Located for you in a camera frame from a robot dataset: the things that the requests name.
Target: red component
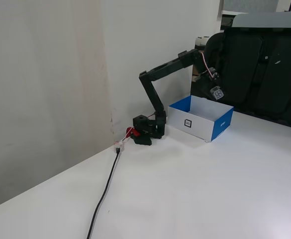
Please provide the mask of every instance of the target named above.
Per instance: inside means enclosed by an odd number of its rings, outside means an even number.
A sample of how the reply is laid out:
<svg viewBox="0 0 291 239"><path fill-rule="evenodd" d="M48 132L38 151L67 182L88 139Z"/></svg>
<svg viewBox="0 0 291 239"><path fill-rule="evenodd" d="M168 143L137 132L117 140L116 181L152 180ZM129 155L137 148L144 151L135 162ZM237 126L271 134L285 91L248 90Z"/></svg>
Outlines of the red component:
<svg viewBox="0 0 291 239"><path fill-rule="evenodd" d="M132 127L129 127L126 129L126 133L127 133L126 138L129 138L131 136L131 134L133 134L135 137L138 137L141 135L138 131L135 130L135 128L133 128L132 130L131 130L131 128Z"/></svg>

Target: red wire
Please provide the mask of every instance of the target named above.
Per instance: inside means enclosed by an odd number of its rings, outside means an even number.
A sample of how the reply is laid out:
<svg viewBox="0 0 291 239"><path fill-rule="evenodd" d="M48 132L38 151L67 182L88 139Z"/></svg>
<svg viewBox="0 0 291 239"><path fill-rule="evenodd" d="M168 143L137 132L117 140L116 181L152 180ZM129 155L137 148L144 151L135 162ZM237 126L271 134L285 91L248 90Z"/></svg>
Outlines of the red wire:
<svg viewBox="0 0 291 239"><path fill-rule="evenodd" d="M201 55L202 55L202 57L203 57L204 65L205 65L205 67L206 67L206 69L207 69L207 71L208 71L208 73L209 73L211 79L213 79L213 75L211 74L211 72L210 72L210 70L209 70L209 68L208 68L208 66L207 66L207 64L206 64L204 53L201 52Z"/></svg>
<svg viewBox="0 0 291 239"><path fill-rule="evenodd" d="M151 114L150 116L147 116L147 118L149 118L149 117L151 117L151 116L153 116L153 115L155 115L155 113Z"/></svg>

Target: white wall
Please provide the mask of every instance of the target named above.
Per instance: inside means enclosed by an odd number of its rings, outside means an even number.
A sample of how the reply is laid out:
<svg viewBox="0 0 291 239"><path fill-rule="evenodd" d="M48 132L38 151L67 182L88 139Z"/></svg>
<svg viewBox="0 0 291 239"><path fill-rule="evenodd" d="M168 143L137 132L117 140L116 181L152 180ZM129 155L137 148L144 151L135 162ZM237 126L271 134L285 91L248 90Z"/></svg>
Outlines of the white wall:
<svg viewBox="0 0 291 239"><path fill-rule="evenodd" d="M279 0L276 11L289 11L291 0Z"/></svg>
<svg viewBox="0 0 291 239"><path fill-rule="evenodd" d="M102 0L102 9L113 130L120 139L132 118L154 111L139 73L214 34L219 0ZM165 107L190 94L191 70L154 83Z"/></svg>
<svg viewBox="0 0 291 239"><path fill-rule="evenodd" d="M99 0L0 0L0 203L112 144Z"/></svg>

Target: white connector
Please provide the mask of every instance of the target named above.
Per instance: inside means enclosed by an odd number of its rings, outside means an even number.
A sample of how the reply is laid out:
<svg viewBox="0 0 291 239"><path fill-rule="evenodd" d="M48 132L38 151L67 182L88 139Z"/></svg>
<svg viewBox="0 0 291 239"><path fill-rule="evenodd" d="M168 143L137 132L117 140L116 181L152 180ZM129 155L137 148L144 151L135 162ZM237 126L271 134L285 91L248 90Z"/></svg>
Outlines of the white connector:
<svg viewBox="0 0 291 239"><path fill-rule="evenodd" d="M116 143L114 144L114 146L113 146L113 151L114 151L115 153L117 153L117 151L116 151L117 148L120 149L120 152L123 152L123 151L124 151L124 143L123 143L122 140L119 141L119 142L116 142Z"/></svg>

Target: blue and white box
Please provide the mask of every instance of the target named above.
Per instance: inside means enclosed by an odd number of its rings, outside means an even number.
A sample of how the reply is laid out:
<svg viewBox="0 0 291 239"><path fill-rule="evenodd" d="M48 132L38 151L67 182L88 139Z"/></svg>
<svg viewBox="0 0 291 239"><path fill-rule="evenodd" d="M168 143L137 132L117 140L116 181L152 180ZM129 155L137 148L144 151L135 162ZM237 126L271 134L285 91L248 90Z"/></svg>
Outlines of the blue and white box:
<svg viewBox="0 0 291 239"><path fill-rule="evenodd" d="M230 126L234 107L188 96L168 108L168 124L211 142Z"/></svg>

